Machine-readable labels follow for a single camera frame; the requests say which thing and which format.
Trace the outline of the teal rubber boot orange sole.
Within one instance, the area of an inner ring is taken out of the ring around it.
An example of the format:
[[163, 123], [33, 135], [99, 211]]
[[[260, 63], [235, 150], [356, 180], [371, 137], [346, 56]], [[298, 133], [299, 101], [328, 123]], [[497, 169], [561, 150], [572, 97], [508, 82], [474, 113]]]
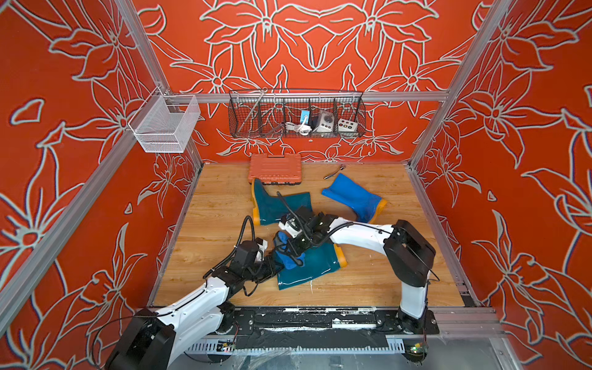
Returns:
[[298, 266], [289, 257], [282, 254], [276, 254], [275, 259], [284, 265], [277, 275], [277, 286], [280, 291], [303, 285], [348, 265], [342, 248], [332, 243], [305, 251], [298, 258], [303, 263], [302, 266]]

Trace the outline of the blue microfiber cloth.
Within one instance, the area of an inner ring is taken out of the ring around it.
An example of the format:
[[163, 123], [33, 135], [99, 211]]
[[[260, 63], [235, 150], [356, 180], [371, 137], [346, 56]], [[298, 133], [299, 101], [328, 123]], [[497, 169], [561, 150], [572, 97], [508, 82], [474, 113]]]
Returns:
[[274, 255], [286, 270], [305, 266], [305, 254], [296, 255], [295, 247], [284, 231], [279, 231], [274, 236]]

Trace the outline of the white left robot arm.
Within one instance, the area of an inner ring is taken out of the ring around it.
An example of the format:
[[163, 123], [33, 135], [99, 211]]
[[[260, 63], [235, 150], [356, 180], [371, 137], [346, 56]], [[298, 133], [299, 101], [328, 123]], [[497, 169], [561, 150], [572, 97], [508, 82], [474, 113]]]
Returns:
[[229, 299], [245, 283], [257, 285], [276, 276], [284, 266], [273, 257], [231, 262], [206, 273], [200, 288], [157, 311], [142, 309], [130, 316], [126, 330], [107, 358], [104, 369], [166, 369], [191, 345], [217, 331], [234, 310]]

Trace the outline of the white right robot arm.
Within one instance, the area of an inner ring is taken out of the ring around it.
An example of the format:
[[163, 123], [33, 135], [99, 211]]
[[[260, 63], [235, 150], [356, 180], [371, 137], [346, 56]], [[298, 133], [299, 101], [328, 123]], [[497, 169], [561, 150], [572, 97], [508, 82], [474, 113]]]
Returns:
[[333, 214], [312, 214], [301, 208], [282, 217], [278, 226], [289, 235], [288, 256], [292, 259], [326, 243], [353, 245], [385, 255], [402, 285], [397, 321], [409, 327], [423, 325], [429, 280], [436, 276], [436, 249], [410, 222], [367, 224]]

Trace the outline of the blue rubber boot orange sole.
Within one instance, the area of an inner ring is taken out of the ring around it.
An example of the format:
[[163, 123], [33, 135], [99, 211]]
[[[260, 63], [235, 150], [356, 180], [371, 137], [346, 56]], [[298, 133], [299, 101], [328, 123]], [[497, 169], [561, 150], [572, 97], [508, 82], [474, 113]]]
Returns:
[[339, 174], [331, 186], [323, 189], [322, 195], [351, 208], [356, 221], [366, 224], [373, 223], [388, 204], [387, 200], [367, 191], [344, 174]]

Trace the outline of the red plastic tool case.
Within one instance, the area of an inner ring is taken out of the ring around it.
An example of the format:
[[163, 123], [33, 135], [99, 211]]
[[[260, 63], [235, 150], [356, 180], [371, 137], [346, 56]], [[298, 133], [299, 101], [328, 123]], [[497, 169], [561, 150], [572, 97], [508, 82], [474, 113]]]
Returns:
[[302, 182], [300, 154], [252, 154], [248, 182], [259, 179], [263, 184], [297, 185]]

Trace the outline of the white socket box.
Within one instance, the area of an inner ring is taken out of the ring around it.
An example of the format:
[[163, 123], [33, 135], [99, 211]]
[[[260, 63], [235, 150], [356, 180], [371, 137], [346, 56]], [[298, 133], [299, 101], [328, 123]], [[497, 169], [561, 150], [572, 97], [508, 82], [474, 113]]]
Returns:
[[339, 119], [337, 131], [344, 137], [357, 137], [359, 124], [356, 121]]

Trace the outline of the white power adapter box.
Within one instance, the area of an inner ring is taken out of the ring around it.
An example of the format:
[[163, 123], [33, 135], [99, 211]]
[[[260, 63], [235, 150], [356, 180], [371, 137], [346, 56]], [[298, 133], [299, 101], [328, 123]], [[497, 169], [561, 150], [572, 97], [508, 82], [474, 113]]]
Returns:
[[316, 134], [332, 134], [334, 129], [335, 117], [332, 113], [322, 110], [317, 118], [314, 132]]

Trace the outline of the blue white small box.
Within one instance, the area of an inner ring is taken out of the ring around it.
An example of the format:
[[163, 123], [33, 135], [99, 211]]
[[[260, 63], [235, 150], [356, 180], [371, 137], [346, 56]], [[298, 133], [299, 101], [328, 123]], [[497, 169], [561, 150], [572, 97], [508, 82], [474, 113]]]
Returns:
[[309, 110], [302, 110], [300, 115], [300, 124], [301, 125], [308, 125], [310, 120], [310, 111]]

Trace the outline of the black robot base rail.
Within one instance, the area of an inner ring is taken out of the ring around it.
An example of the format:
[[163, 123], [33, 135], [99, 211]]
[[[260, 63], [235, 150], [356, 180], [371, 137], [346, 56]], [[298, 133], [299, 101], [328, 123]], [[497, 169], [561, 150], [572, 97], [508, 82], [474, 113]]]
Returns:
[[189, 355], [259, 356], [271, 352], [413, 354], [439, 326], [432, 311], [406, 319], [397, 308], [238, 307], [224, 334], [210, 334]]

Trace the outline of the clear plastic wall bin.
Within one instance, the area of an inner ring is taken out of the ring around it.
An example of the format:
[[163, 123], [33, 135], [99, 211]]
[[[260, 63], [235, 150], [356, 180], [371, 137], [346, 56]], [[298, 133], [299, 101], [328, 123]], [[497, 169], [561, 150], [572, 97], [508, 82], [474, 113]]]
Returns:
[[182, 154], [201, 116], [201, 109], [192, 97], [184, 111], [171, 111], [162, 96], [151, 97], [136, 115], [130, 129], [146, 153]]

